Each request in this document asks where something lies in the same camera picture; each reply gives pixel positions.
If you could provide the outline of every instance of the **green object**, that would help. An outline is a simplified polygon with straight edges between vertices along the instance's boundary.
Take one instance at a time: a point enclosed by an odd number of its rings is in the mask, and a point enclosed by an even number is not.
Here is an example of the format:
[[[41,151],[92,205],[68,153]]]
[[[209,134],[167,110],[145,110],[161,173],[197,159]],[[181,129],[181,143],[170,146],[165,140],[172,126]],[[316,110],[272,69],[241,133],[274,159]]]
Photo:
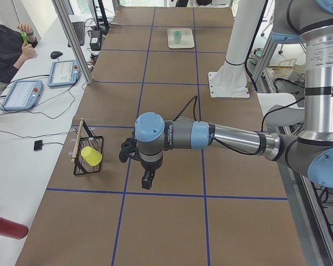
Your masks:
[[[25,32],[21,32],[21,36],[22,36],[23,42],[26,43],[26,45],[27,45],[28,41],[27,41]]]
[[[253,65],[256,65],[262,55],[263,55],[263,48],[254,49],[253,51],[251,51],[249,55],[250,62]]]
[[[180,44],[181,43],[181,36],[182,33],[179,30],[174,31],[174,42],[175,44]]]

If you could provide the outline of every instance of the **person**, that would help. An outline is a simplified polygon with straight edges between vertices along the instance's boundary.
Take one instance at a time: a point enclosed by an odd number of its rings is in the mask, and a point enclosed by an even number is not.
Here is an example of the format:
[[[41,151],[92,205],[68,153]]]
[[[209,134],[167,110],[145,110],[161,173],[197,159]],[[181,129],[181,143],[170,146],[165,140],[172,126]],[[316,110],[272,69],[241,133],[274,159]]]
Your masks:
[[[33,35],[32,27],[27,23],[17,26],[26,33],[28,44],[25,44],[20,32],[0,25],[0,82],[10,83],[23,63],[36,56],[34,47],[37,39]]]

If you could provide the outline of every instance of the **metal frame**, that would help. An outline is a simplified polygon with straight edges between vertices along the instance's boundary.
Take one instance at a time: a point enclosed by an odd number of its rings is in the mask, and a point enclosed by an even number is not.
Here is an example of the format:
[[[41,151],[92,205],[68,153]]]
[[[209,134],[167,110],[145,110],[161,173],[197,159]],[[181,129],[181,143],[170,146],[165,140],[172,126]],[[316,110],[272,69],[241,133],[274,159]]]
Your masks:
[[[268,37],[268,39],[265,43],[263,54],[262,54],[261,58],[258,60],[256,67],[254,69],[254,72],[253,72],[253,79],[254,79],[255,83],[257,83],[257,81],[259,80],[259,77],[260,77],[261,73],[263,72],[264,68],[267,65],[269,65],[269,62],[270,62],[271,58],[273,57],[273,54],[274,54],[277,46],[278,45],[273,42],[273,37],[270,34],[270,36]]]
[[[80,66],[80,69],[82,70],[82,73],[85,77],[87,84],[89,85],[91,84],[93,78],[86,64],[83,51],[80,47],[72,23],[70,22],[67,6],[64,4],[64,2],[65,0],[52,0],[52,3],[55,7],[55,11],[57,12],[58,18],[64,30],[65,36],[67,36],[69,44],[72,47],[74,56],[78,61],[78,64]]]

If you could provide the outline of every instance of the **person's hand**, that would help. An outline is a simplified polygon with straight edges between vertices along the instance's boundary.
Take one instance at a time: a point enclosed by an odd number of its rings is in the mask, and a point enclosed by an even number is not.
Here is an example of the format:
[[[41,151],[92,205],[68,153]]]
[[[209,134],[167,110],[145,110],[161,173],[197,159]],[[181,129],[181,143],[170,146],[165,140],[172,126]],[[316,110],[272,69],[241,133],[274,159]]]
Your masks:
[[[31,33],[32,32],[32,27],[30,24],[28,23],[20,23],[17,28],[21,31],[21,32],[26,32],[27,33]]]
[[[31,44],[22,44],[22,56],[25,60],[33,58],[36,56],[36,51],[33,49]]]

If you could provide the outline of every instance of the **cable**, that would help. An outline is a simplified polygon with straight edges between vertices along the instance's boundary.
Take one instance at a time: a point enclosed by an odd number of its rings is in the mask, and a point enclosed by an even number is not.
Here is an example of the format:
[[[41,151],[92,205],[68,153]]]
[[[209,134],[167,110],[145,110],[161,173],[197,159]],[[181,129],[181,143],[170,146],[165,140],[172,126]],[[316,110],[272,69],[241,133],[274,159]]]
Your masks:
[[[328,198],[329,198],[328,188],[325,188],[324,190],[321,190],[321,189],[319,189],[319,190],[322,191],[321,194],[319,195],[319,198],[320,198],[321,202],[326,203]]]
[[[15,80],[12,80],[10,81],[6,86],[5,86],[5,89],[7,88],[8,85],[10,85],[11,83],[15,82],[15,81],[18,81],[18,80],[23,80],[23,79],[30,79],[30,78],[36,78],[38,76],[49,76],[49,75],[35,75],[35,76],[27,76],[25,78],[21,78],[21,79],[15,79]]]
[[[60,143],[60,142],[48,142],[48,143],[43,143],[43,145],[47,145],[47,144],[60,144],[60,145],[64,145],[63,143]]]
[[[323,194],[323,192],[326,192],[326,193],[328,193],[328,194],[330,194],[330,195],[333,196],[333,193],[332,193],[332,192],[329,192],[327,187],[325,187],[324,190],[322,189],[322,187],[320,187],[320,188],[316,188],[316,189],[322,191],[321,195]]]
[[[92,21],[92,20],[94,20],[94,19],[93,19],[93,18],[88,18],[88,19],[84,22],[84,26],[87,27],[87,21]]]
[[[18,80],[23,80],[23,79],[29,79],[29,78],[34,78],[34,77],[37,77],[37,76],[29,76],[29,77],[26,77],[26,78],[21,78],[21,79],[16,79],[16,80],[13,80],[11,81],[10,83],[13,83],[14,81],[18,81]],[[4,108],[4,110],[7,112],[5,114],[0,114],[1,115],[7,115],[7,114],[14,114],[14,113],[17,113],[17,112],[23,112],[23,111],[26,111],[26,109],[24,110],[18,110],[18,111],[8,111],[5,109],[5,107],[2,105],[2,103],[0,103],[0,105]]]
[[[60,93],[60,94],[58,94],[58,95],[56,95],[56,96],[54,96],[54,97],[51,97],[51,98],[49,98],[49,99],[47,99],[47,100],[45,100],[45,101],[43,101],[43,102],[41,102],[40,104],[37,104],[37,105],[35,105],[34,107],[37,107],[37,106],[40,106],[41,104],[44,104],[44,103],[46,103],[47,101],[49,101],[49,100],[52,100],[52,99],[54,99],[54,98],[56,98],[56,97],[58,97],[58,96],[60,96],[60,95],[62,95],[62,94],[64,94],[64,93],[66,93],[67,91],[69,92],[69,94],[73,97],[73,101],[70,103],[70,105],[62,112],[62,113],[60,113],[58,116],[56,116],[56,117],[50,117],[50,116],[48,116],[48,115],[46,115],[45,113],[43,113],[43,112],[31,112],[31,111],[29,111],[28,109],[23,109],[23,110],[18,110],[18,111],[8,111],[8,110],[5,110],[7,113],[4,113],[4,114],[0,114],[0,116],[1,115],[7,115],[7,114],[16,114],[16,113],[18,113],[18,112],[29,112],[29,113],[31,113],[31,114],[43,114],[44,116],[46,116],[46,117],[48,117],[48,118],[50,118],[50,119],[56,119],[56,118],[58,118],[58,117],[60,117],[61,115],[63,115],[67,110],[69,110],[69,108],[72,106],[72,104],[75,102],[75,97],[74,97],[74,95],[72,94],[72,93],[70,93],[70,89],[74,86],[75,84],[73,84],[72,86],[70,86],[67,90],[65,90],[64,92],[62,92],[62,93]]]
[[[304,100],[304,99],[305,99],[305,97],[302,97],[301,99],[299,99],[299,100],[293,102],[292,104],[288,104],[288,105],[286,105],[286,106],[283,106],[283,107],[280,107],[280,108],[277,108],[277,109],[271,110],[270,112],[267,112],[267,113],[264,115],[263,120],[261,121],[261,132],[263,132],[264,121],[265,121],[265,118],[266,118],[268,115],[270,115],[272,112],[276,112],[276,111],[279,111],[279,110],[285,109],[285,108],[287,108],[287,107],[290,107],[291,105],[297,104],[297,103],[299,103],[300,101],[302,101],[302,100]]]
[[[254,90],[255,90],[255,91],[258,91],[258,87],[256,86],[255,80],[253,79],[253,75],[252,75],[252,73],[249,71],[247,64],[248,64],[248,59],[250,59],[250,58],[249,58],[249,55],[250,55],[250,53],[251,53],[251,49],[253,48],[253,45],[254,45],[254,42],[255,42],[256,35],[257,35],[258,31],[259,31],[259,28],[260,28],[260,26],[261,26],[261,23],[263,22],[263,17],[264,17],[264,14],[265,14],[266,6],[267,6],[267,5],[268,5],[268,0],[266,0],[265,3],[264,3],[264,7],[263,7],[263,10],[261,11],[261,15],[260,15],[260,18],[259,18],[259,20],[258,20],[258,24],[257,24],[257,26],[256,26],[256,30],[255,30],[254,35],[253,35],[253,39],[252,39],[252,41],[251,41],[251,43],[250,43],[249,50],[248,50],[248,53],[247,53],[247,55],[246,55],[246,59],[245,59],[245,61],[244,61],[243,63],[240,63],[240,64],[234,64],[234,63],[230,63],[230,62],[227,61],[227,59],[226,59],[227,54],[226,54],[226,56],[225,56],[225,60],[226,60],[226,62],[227,62],[228,64],[230,64],[230,65],[237,66],[237,65],[243,65],[243,64],[244,64],[245,71],[246,71],[247,75],[249,76],[249,78],[250,78],[250,80],[251,80],[251,82],[252,82],[252,84],[253,84],[253,86],[254,86]]]
[[[74,95],[70,92],[70,89],[71,89],[71,87],[72,86],[70,86],[70,88],[67,90],[68,92],[69,92],[69,94],[73,97],[73,101],[69,104],[69,106],[63,111],[63,112],[61,112],[59,115],[57,115],[57,116],[55,116],[55,117],[51,117],[51,116],[49,116],[49,115],[47,115],[47,114],[45,114],[45,113],[43,113],[43,112],[31,112],[31,111],[29,111],[29,110],[25,110],[26,112],[29,112],[30,114],[42,114],[42,115],[44,115],[44,116],[46,116],[47,118],[49,118],[49,119],[56,119],[56,118],[58,118],[58,117],[60,117],[61,115],[63,115],[66,111],[68,111],[69,110],[69,108],[73,105],[73,103],[75,102],[75,97],[74,97]]]
[[[57,136],[57,135],[63,135],[63,134],[68,134],[68,132],[60,132],[60,133],[55,133],[55,134],[45,134],[45,135],[41,135],[41,136],[20,136],[20,135],[17,135],[15,133],[11,133],[9,131],[4,131],[4,130],[0,130],[0,132],[3,132],[3,133],[7,133],[7,134],[11,134],[11,135],[14,135],[14,136],[17,136],[17,137],[20,137],[22,139],[36,139],[38,137],[46,137],[46,136]]]
[[[192,97],[189,101],[188,101],[188,103],[183,107],[183,109],[181,110],[181,112],[173,119],[173,121],[176,121],[179,117],[180,117],[180,115],[182,115],[182,113],[185,111],[185,109],[191,104],[191,102],[193,101],[193,100],[195,100],[194,101],[194,107],[193,107],[193,114],[194,114],[194,120],[195,121],[197,121],[197,119],[196,119],[196,114],[195,114],[195,109],[196,109],[196,103],[197,103],[197,101],[198,101],[198,97],[197,96],[194,96],[194,97]]]
[[[291,80],[288,80],[288,79],[283,79],[283,78],[276,78],[276,79],[274,79],[273,80],[273,83],[276,83],[277,81],[286,81],[286,82],[288,82],[288,83],[291,83],[291,84],[293,84],[293,85],[295,85],[295,86],[297,86],[297,87],[300,87],[300,88],[304,88],[305,87],[305,84],[304,83],[297,83],[297,82],[295,82],[295,81],[291,81]]]
[[[213,136],[211,136],[211,138],[212,138],[213,140],[217,141],[217,142],[218,142],[219,144],[221,144],[222,146],[226,147],[227,149],[230,149],[230,150],[232,150],[232,151],[235,151],[235,152],[237,152],[237,153],[239,153],[239,154],[243,154],[243,155],[257,155],[256,152],[255,152],[255,153],[250,153],[250,152],[246,152],[246,151],[243,151],[243,150],[240,150],[240,149],[237,150],[236,148],[234,148],[234,147],[232,147],[232,146],[230,146],[230,145],[224,143],[223,141],[220,141],[219,139],[216,139],[216,138],[213,137]]]

